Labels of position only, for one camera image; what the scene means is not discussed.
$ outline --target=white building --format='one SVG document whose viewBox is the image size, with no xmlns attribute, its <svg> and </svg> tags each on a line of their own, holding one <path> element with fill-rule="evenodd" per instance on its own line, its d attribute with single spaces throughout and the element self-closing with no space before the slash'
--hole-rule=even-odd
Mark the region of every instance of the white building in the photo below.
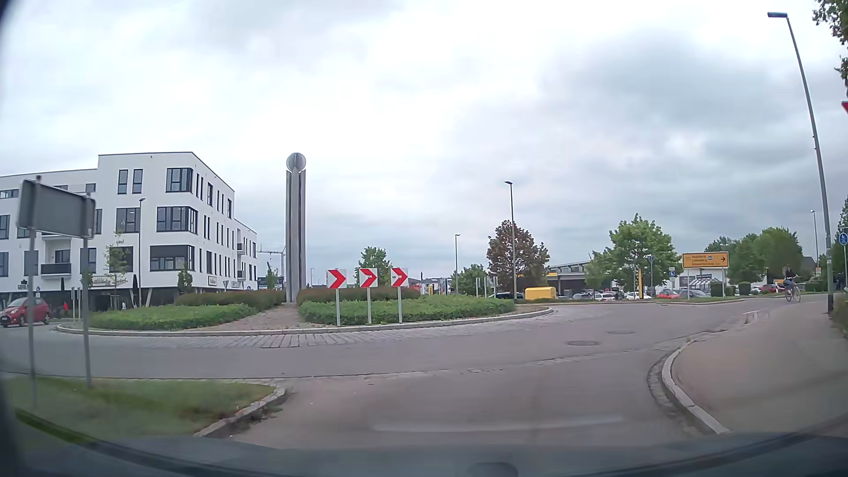
<svg viewBox="0 0 848 477">
<path fill-rule="evenodd" d="M 82 267 L 93 274 L 92 305 L 104 308 L 103 298 L 108 304 L 114 292 L 105 256 L 110 246 L 126 247 L 129 269 L 119 294 L 127 306 L 134 282 L 151 305 L 173 301 L 184 265 L 197 291 L 257 289 L 256 232 L 235 218 L 235 191 L 194 153 L 101 154 L 96 169 L 0 177 L 0 300 L 26 292 L 30 241 L 27 230 L 16 227 L 18 189 L 36 175 L 46 184 L 90 192 L 97 201 L 88 253 L 81 238 L 36 237 L 33 285 L 51 306 L 70 301 L 71 288 L 81 287 Z"/>
</svg>

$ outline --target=red car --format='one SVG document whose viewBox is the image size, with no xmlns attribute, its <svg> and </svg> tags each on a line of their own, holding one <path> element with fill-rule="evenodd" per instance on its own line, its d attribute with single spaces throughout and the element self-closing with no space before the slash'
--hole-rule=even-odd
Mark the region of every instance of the red car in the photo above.
<svg viewBox="0 0 848 477">
<path fill-rule="evenodd" d="M 50 305 L 41 298 L 35 297 L 33 300 L 36 303 L 33 309 L 32 321 L 35 323 L 50 323 Z M 12 300 L 6 308 L 0 312 L 0 326 L 8 328 L 9 325 L 16 324 L 18 326 L 26 325 L 26 298 L 18 298 Z"/>
</svg>

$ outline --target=yellow container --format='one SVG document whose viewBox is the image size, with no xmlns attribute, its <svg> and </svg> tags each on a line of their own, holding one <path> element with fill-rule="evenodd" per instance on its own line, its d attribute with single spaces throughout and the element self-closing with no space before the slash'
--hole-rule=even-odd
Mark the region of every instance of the yellow container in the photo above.
<svg viewBox="0 0 848 477">
<path fill-rule="evenodd" d="M 537 298 L 556 298 L 556 288 L 532 287 L 529 289 L 524 289 L 525 300 L 535 300 Z"/>
</svg>

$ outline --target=yellow direction sign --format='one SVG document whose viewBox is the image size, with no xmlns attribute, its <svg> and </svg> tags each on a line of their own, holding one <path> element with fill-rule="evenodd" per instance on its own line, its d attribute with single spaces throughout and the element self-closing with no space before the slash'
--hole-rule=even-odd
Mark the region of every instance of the yellow direction sign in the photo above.
<svg viewBox="0 0 848 477">
<path fill-rule="evenodd" d="M 729 263 L 728 252 L 683 254 L 683 268 L 725 268 Z"/>
</svg>

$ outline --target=sidewalk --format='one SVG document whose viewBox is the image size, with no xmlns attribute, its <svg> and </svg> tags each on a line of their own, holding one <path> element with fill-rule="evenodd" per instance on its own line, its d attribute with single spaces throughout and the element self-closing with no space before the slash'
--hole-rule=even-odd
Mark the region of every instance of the sidewalk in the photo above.
<svg viewBox="0 0 848 477">
<path fill-rule="evenodd" d="M 848 413 L 848 340 L 825 298 L 763 304 L 770 317 L 687 346 L 675 382 L 731 431 L 796 431 Z"/>
</svg>

